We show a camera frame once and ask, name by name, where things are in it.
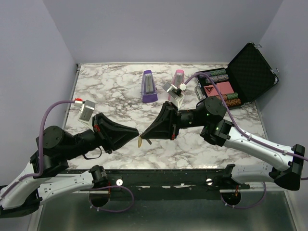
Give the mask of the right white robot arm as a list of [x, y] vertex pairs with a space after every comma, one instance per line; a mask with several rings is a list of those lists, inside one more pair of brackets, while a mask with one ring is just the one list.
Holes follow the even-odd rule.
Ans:
[[209, 144], [232, 148], [263, 161], [260, 165], [231, 165], [221, 177], [228, 189], [247, 182], [274, 182], [281, 188], [298, 191], [302, 180], [305, 147], [271, 142], [239, 128], [224, 119], [228, 108], [217, 97], [200, 101], [195, 109], [179, 110], [171, 102], [163, 103], [154, 122], [140, 135], [143, 140], [174, 140], [180, 129], [202, 127], [200, 136]]

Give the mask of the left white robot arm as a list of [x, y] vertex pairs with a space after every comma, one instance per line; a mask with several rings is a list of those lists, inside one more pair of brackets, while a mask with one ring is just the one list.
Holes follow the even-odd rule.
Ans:
[[68, 161], [95, 149], [111, 154], [138, 137], [136, 128], [124, 126], [99, 113], [92, 128], [75, 135], [58, 126], [46, 128], [36, 139], [38, 150], [24, 171], [7, 186], [0, 188], [0, 217], [17, 218], [37, 211], [45, 202], [79, 190], [110, 190], [111, 183], [102, 166], [63, 181], [49, 183], [68, 168]]

